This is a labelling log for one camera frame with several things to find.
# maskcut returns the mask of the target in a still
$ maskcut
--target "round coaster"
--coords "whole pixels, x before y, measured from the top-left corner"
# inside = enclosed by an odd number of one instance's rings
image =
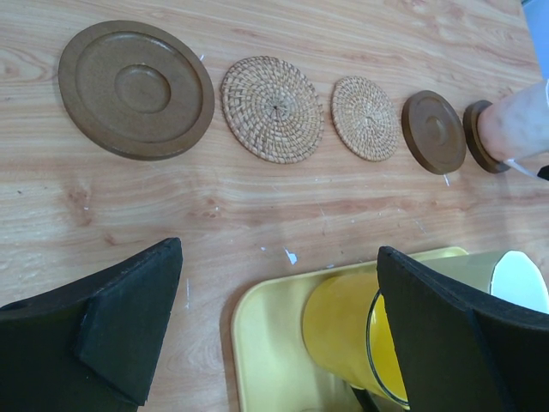
[[[424,90],[410,97],[402,109],[402,131],[415,160],[431,173],[454,172],[465,161],[460,118],[440,94]]]
[[[274,163],[297,163],[322,139],[323,109],[312,83],[278,58],[245,58],[221,84],[225,119],[254,155]]]
[[[214,116],[214,88],[200,59],[169,33],[135,21],[78,33],[61,56],[59,88],[87,137],[131,159],[189,150]]]
[[[332,118],[341,140],[368,161],[391,157],[400,135],[389,96],[374,82],[350,76],[335,84]]]
[[[489,173],[502,173],[508,171],[509,166],[502,161],[495,160],[488,154],[480,141],[479,130],[477,129],[480,114],[491,105],[492,103],[488,100],[479,100],[470,105],[463,113],[463,129],[465,130],[469,151],[480,167]]]

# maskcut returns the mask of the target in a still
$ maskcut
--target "blue surface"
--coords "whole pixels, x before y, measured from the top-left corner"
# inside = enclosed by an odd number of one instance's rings
[[[524,13],[540,61],[541,74],[549,78],[549,0],[524,2]]]

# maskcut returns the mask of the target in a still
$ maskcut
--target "yellow tray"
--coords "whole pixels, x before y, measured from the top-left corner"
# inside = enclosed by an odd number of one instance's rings
[[[448,247],[411,255],[419,261],[467,255]],[[329,277],[376,274],[377,263],[354,264],[257,284],[232,316],[232,348],[243,412],[360,412],[349,386],[317,367],[301,335],[311,292]]]

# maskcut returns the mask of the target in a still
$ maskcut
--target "rattan placemat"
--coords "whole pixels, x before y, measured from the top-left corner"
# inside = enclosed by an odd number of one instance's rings
[[[266,56],[234,64],[221,84],[225,119],[254,155],[297,163],[322,139],[323,109],[312,83],[284,60]]]
[[[332,118],[341,140],[368,161],[384,161],[397,148],[401,134],[389,96],[374,82],[349,76],[335,84]]]

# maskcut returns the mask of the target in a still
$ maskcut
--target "light wood tabletop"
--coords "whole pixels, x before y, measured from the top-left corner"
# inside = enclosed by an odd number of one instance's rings
[[[215,115],[190,151],[127,160],[70,120],[59,57],[74,35],[107,20],[155,25],[202,57]],[[476,100],[538,82],[516,0],[2,0],[0,42],[0,305],[166,237],[183,241],[178,296],[140,410],[238,410],[231,315],[242,293],[266,279],[369,261],[380,245],[406,253],[513,248],[549,275],[546,182],[485,173],[470,153],[459,171],[430,174],[403,138],[390,160],[363,161],[329,115],[333,86],[349,75],[381,86],[399,117],[421,89],[461,116]],[[299,67],[323,103],[323,140],[301,163],[256,158],[223,118],[223,75],[261,55]]]

